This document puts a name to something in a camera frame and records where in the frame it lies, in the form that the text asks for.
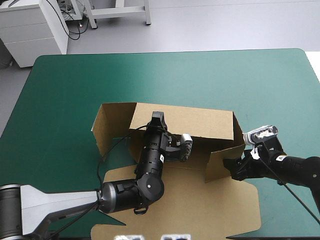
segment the brown cardboard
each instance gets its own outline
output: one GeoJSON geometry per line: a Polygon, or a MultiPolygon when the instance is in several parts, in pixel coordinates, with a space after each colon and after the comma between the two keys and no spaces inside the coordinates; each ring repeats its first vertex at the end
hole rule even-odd
{"type": "MultiPolygon", "coordinates": [[[[193,147],[188,162],[165,162],[163,197],[145,215],[133,210],[110,214],[127,226],[96,225],[93,240],[115,235],[144,235],[146,240],[163,234],[191,234],[195,240],[225,239],[226,236],[260,228],[257,189],[232,180],[223,167],[224,158],[240,157],[244,150],[242,131],[232,111],[157,105],[148,103],[104,103],[92,132],[101,155],[114,137],[147,124],[153,111],[164,112],[168,130],[189,133],[193,147]]],[[[139,161],[143,130],[132,135],[130,152],[139,161]]],[[[105,181],[135,178],[135,166],[108,171],[105,181]]]]}

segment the flattened cardboard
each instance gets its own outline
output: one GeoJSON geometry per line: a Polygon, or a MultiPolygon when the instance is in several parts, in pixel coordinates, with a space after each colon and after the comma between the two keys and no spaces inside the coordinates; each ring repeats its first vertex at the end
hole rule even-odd
{"type": "MultiPolygon", "coordinates": [[[[135,178],[136,166],[107,172],[105,181],[119,176],[135,178]]],[[[230,177],[205,183],[200,170],[164,167],[163,197],[149,207],[145,215],[133,210],[110,214],[126,223],[95,225],[93,240],[114,239],[116,235],[144,235],[146,240],[159,240],[163,234],[191,234],[195,240],[224,240],[226,236],[260,228],[257,189],[230,177]]]]}
{"type": "MultiPolygon", "coordinates": [[[[157,105],[148,103],[104,103],[92,132],[101,155],[114,137],[147,124],[153,111],[163,111],[168,130],[177,136],[190,133],[193,147],[188,162],[165,162],[164,196],[145,215],[132,210],[110,214],[127,226],[96,225],[93,240],[116,235],[144,235],[160,239],[163,234],[191,234],[193,239],[225,239],[226,236],[260,228],[257,189],[232,180],[223,158],[238,158],[244,150],[242,130],[232,111],[157,105]]],[[[138,162],[143,130],[132,134],[130,153],[138,162]]],[[[105,181],[135,178],[135,166],[107,172],[105,181]]]]}

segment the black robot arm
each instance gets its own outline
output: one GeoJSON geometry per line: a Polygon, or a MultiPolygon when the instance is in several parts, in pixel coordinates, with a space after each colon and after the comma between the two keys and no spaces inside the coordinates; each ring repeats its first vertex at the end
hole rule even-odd
{"type": "Polygon", "coordinates": [[[143,136],[144,147],[135,179],[105,182],[101,191],[44,193],[31,185],[0,186],[0,240],[48,240],[51,222],[99,210],[105,214],[133,209],[137,215],[164,194],[163,164],[169,158],[186,161],[192,139],[183,134],[175,146],[164,113],[155,111],[143,136]]]}
{"type": "Polygon", "coordinates": [[[153,112],[143,137],[144,146],[134,173],[135,179],[105,182],[99,209],[113,213],[134,209],[135,214],[144,214],[148,206],[164,194],[161,179],[163,164],[173,156],[181,161],[188,159],[192,140],[182,136],[181,147],[172,147],[163,112],[153,112]]]}
{"type": "Polygon", "coordinates": [[[234,180],[270,178],[283,183],[310,188],[320,212],[320,157],[300,158],[288,156],[277,138],[278,129],[263,126],[243,135],[246,145],[253,149],[244,151],[244,158],[224,159],[234,180]]]}

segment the black wire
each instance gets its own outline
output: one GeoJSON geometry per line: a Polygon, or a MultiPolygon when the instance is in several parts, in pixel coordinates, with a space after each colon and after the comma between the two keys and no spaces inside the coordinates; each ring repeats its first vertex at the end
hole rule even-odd
{"type": "Polygon", "coordinates": [[[100,176],[100,165],[105,161],[105,158],[107,157],[107,155],[112,151],[112,149],[115,148],[115,146],[117,146],[121,141],[123,141],[124,139],[126,139],[127,137],[129,137],[131,134],[133,134],[135,131],[138,131],[140,129],[143,129],[143,128],[146,128],[148,125],[144,125],[144,126],[140,126],[136,129],[134,129],[133,131],[129,132],[126,136],[122,137],[119,141],[117,141],[100,159],[98,165],[97,165],[97,168],[96,168],[96,175],[99,179],[99,182],[100,182],[100,194],[101,196],[103,195],[104,193],[104,189],[103,189],[103,180],[100,176]]]}
{"type": "Polygon", "coordinates": [[[290,187],[287,186],[285,182],[283,182],[280,177],[261,159],[260,161],[265,165],[265,167],[277,178],[277,180],[282,184],[294,197],[297,199],[297,201],[307,210],[307,212],[316,220],[316,222],[320,225],[320,220],[317,218],[317,216],[307,207],[307,205],[291,190],[290,187]]]}
{"type": "Polygon", "coordinates": [[[60,21],[60,23],[61,23],[61,26],[62,26],[63,30],[64,30],[65,34],[68,36],[68,38],[70,38],[70,39],[72,39],[72,40],[79,40],[80,35],[81,35],[81,34],[80,34],[80,29],[78,28],[78,30],[79,30],[79,33],[77,33],[77,34],[78,34],[78,37],[77,37],[77,38],[72,38],[72,37],[67,33],[67,30],[65,29],[65,26],[64,26],[64,24],[62,23],[61,18],[60,18],[60,16],[59,16],[58,12],[56,11],[55,7],[52,6],[52,4],[49,2],[49,0],[45,0],[45,1],[46,1],[46,2],[51,6],[51,8],[54,10],[55,14],[57,15],[57,17],[58,17],[58,19],[59,19],[59,21],[60,21]]]}
{"type": "MultiPolygon", "coordinates": [[[[65,10],[63,10],[63,9],[60,9],[60,10],[61,10],[61,12],[67,14],[73,21],[75,20],[67,11],[65,11],[65,10]]],[[[78,32],[73,32],[73,31],[70,31],[70,30],[69,30],[69,33],[76,34],[76,35],[84,34],[84,33],[87,31],[88,26],[89,26],[89,18],[88,18],[88,20],[87,20],[87,22],[86,22],[86,26],[85,26],[85,29],[84,29],[83,32],[80,32],[80,29],[79,29],[79,27],[77,26],[78,32]]]]}
{"type": "Polygon", "coordinates": [[[74,224],[76,221],[78,221],[80,218],[82,218],[84,215],[86,215],[88,212],[90,212],[90,210],[93,209],[97,205],[98,205],[98,201],[95,201],[94,204],[92,204],[87,210],[85,210],[83,213],[81,213],[75,219],[73,219],[72,221],[70,221],[69,223],[67,223],[63,227],[61,227],[59,230],[55,231],[52,235],[50,235],[49,237],[47,237],[44,240],[49,240],[49,239],[53,238],[54,236],[58,235],[60,232],[62,232],[63,230],[68,228],[70,225],[74,224]]]}

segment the green tabletop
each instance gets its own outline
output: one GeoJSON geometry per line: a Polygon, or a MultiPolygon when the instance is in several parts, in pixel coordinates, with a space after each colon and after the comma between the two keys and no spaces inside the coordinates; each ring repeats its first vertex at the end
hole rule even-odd
{"type": "MultiPolygon", "coordinates": [[[[0,185],[30,184],[44,192],[98,188],[91,127],[107,102],[232,110],[244,132],[273,124],[289,155],[320,155],[320,84],[300,49],[41,56],[0,138],[0,185]]],[[[121,145],[101,173],[132,163],[121,145]]],[[[262,227],[246,236],[320,236],[283,186],[248,182],[258,188],[262,227]]],[[[309,189],[292,188],[319,216],[309,189]]],[[[92,212],[61,235],[88,236],[94,224],[107,223],[116,221],[92,212]]]]}

